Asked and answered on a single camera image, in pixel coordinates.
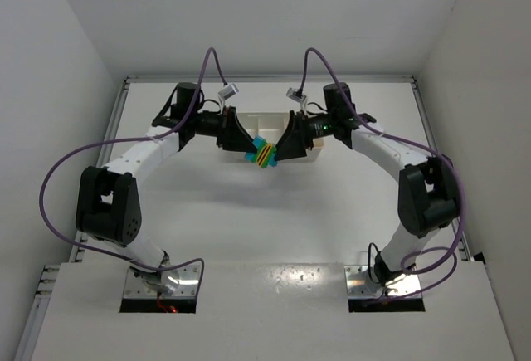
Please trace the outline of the bee lego stack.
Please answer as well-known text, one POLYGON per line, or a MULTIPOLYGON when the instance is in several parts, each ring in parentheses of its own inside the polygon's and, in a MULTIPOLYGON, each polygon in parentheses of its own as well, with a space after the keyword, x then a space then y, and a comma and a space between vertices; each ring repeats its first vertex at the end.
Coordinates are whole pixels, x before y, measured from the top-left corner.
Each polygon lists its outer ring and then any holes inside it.
POLYGON ((260 168, 276 167, 277 161, 275 159, 277 155, 277 148, 273 143, 267 142, 264 138, 257 135, 253 139, 253 145, 256 147, 254 153, 246 153, 245 159, 257 164, 260 168))

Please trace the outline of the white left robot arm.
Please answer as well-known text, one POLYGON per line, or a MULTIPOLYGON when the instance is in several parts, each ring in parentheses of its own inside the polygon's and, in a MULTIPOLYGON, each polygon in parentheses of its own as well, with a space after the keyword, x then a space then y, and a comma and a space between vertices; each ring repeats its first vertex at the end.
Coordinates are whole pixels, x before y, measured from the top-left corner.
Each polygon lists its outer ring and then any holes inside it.
POLYGON ((176 84, 148 132, 118 158, 101 168, 89 166, 80 177, 76 228, 103 241, 131 265, 147 273, 160 271, 168 256, 142 231, 139 187, 162 163, 182 151, 195 135, 209 136, 226 151, 255 150, 236 109, 226 101, 237 93, 225 85, 218 93, 219 111, 204 110, 201 86, 176 84))

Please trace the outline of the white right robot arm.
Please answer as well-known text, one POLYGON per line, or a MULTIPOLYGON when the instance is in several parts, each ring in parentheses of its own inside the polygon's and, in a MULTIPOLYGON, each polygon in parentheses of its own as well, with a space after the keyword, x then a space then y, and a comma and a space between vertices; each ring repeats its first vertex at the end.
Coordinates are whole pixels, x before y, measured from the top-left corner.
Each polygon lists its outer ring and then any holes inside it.
POLYGON ((303 158, 316 139, 333 136, 396 180, 400 223, 368 272, 373 283, 385 285, 412 268, 428 242, 459 216, 457 182, 441 158, 389 139, 369 114, 354 115, 355 105, 346 83, 326 85, 323 92, 325 112, 290 112, 285 132, 275 146, 275 160, 303 158))

